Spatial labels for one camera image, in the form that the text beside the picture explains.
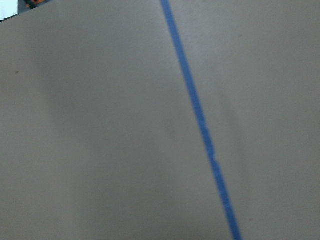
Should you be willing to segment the dark orange object at edge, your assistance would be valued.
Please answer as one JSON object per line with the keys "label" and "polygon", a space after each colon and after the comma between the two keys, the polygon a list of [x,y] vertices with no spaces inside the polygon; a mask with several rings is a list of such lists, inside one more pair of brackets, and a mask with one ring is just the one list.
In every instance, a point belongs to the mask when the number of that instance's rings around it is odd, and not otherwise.
{"label": "dark orange object at edge", "polygon": [[34,7],[39,7],[49,2],[51,0],[18,0],[18,10],[31,10]]}

